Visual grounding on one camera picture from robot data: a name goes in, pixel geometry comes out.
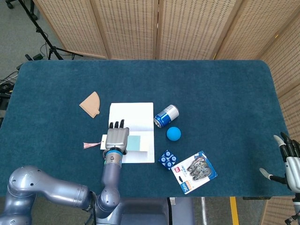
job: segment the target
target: pink tag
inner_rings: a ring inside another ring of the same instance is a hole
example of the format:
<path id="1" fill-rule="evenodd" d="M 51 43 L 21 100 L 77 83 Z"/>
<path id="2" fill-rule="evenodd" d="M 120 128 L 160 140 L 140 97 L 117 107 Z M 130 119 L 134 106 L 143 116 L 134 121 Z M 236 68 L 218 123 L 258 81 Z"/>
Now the pink tag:
<path id="1" fill-rule="evenodd" d="M 99 143 L 83 143 L 83 149 L 87 149 L 89 147 L 94 147 L 94 146 L 97 146 L 100 144 L 101 144 L 101 142 L 99 142 Z"/>

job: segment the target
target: black tripod leg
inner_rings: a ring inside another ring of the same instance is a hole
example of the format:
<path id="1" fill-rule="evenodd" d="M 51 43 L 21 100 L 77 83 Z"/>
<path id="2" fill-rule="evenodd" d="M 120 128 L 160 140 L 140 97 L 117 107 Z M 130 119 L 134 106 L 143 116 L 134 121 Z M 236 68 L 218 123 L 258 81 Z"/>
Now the black tripod leg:
<path id="1" fill-rule="evenodd" d="M 51 59 L 51 55 L 52 55 L 52 50 L 50 49 L 50 50 L 49 50 L 49 55 L 48 55 L 48 60 Z"/>
<path id="2" fill-rule="evenodd" d="M 30 14 L 32 15 L 34 20 L 38 20 L 38 17 L 34 15 L 34 2 L 30 0 Z"/>
<path id="3" fill-rule="evenodd" d="M 73 54 L 73 55 L 78 55 L 78 56 L 83 57 L 83 55 L 81 55 L 81 54 L 77 54 L 77 53 L 75 53 L 75 52 L 70 52 L 70 51 L 65 50 L 65 49 L 61 49 L 61 48 L 56 48 L 56 49 L 57 49 L 57 50 L 60 50 L 60 51 L 63 51 L 63 52 L 66 52 L 66 53 L 70 53 L 70 54 Z"/>
<path id="4" fill-rule="evenodd" d="M 26 14 L 28 15 L 28 17 L 30 18 L 30 20 L 33 22 L 33 24 L 36 26 L 36 30 L 38 33 L 40 33 L 43 38 L 45 39 L 46 43 L 49 45 L 49 48 L 50 48 L 50 52 L 49 52 L 49 56 L 48 56 L 48 59 L 51 58 L 51 54 L 54 53 L 54 55 L 56 55 L 57 59 L 59 60 L 64 60 L 61 55 L 57 52 L 57 49 L 60 50 L 60 51 L 65 51 L 65 52 L 68 52 L 70 54 L 76 54 L 76 55 L 79 55 L 79 56 L 82 56 L 80 54 L 77 54 L 77 53 L 74 53 L 74 52 L 70 52 L 70 51 L 67 51 L 67 50 L 64 50 L 64 49 L 59 49 L 59 48 L 56 48 L 55 46 L 53 46 L 51 44 L 51 42 L 49 41 L 48 37 L 46 36 L 46 34 L 43 32 L 42 28 L 39 26 L 39 24 L 36 22 L 36 19 L 34 18 L 34 16 L 36 17 L 36 15 L 33 14 L 33 9 L 34 9 L 34 3 L 32 0 L 30 0 L 30 11 L 27 9 L 26 5 L 24 4 L 23 0 L 18 0 L 19 3 L 21 4 L 21 6 L 23 7 L 23 9 L 25 10 Z"/>

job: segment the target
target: white paper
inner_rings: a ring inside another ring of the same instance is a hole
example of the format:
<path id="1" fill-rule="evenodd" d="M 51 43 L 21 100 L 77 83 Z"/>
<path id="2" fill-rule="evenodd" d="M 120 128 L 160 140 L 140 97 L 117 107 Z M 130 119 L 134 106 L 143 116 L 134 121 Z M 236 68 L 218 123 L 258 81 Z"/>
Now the white paper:
<path id="1" fill-rule="evenodd" d="M 154 163 L 153 103 L 112 103 L 109 122 L 124 120 L 129 135 L 141 136 L 140 151 L 128 151 L 122 163 Z"/>

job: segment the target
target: blue can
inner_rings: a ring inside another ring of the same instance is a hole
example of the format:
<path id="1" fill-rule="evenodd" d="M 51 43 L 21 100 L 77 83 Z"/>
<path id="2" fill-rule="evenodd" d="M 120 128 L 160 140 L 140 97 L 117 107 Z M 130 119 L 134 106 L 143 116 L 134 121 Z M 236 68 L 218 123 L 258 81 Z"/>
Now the blue can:
<path id="1" fill-rule="evenodd" d="M 171 123 L 174 119 L 179 116 L 179 111 L 174 105 L 169 105 L 159 114 L 154 117 L 154 123 L 159 127 L 163 128 L 167 124 Z"/>

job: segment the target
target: gray robot arm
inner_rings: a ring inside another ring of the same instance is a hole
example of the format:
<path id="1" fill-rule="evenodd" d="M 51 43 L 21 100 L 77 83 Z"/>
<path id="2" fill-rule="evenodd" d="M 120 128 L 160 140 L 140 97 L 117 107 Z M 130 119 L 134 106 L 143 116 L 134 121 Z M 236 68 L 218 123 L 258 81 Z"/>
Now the gray robot arm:
<path id="1" fill-rule="evenodd" d="M 87 186 L 59 180 L 34 166 L 22 166 L 10 176 L 0 225 L 30 225 L 31 207 L 37 193 L 49 201 L 88 211 L 91 194 Z"/>
<path id="2" fill-rule="evenodd" d="M 285 133 L 281 132 L 280 134 L 283 140 L 276 135 L 274 135 L 274 139 L 279 145 L 285 164 L 285 177 L 274 176 L 263 168 L 259 170 L 267 179 L 286 184 L 295 193 L 293 204 L 296 214 L 285 220 L 285 223 L 289 225 L 292 221 L 298 220 L 300 225 L 300 144 L 296 140 L 291 140 Z"/>
<path id="3" fill-rule="evenodd" d="M 104 189 L 97 197 L 95 204 L 96 217 L 106 218 L 117 207 L 120 202 L 120 193 L 118 184 L 120 179 L 120 171 L 122 166 L 123 154 L 127 153 L 127 140 L 129 128 L 124 127 L 124 120 L 120 123 L 116 122 L 109 125 L 104 151 L 105 165 L 102 175 L 102 185 Z"/>
<path id="4" fill-rule="evenodd" d="M 102 176 L 103 191 L 95 202 L 95 216 L 106 218 L 120 202 L 118 184 L 123 154 L 126 154 L 129 128 L 124 120 L 115 127 L 111 123 L 107 132 L 105 165 Z M 34 166 L 22 166 L 10 176 L 4 212 L 0 225 L 31 225 L 31 208 L 37 193 L 49 201 L 91 212 L 94 195 L 87 186 L 59 180 Z"/>

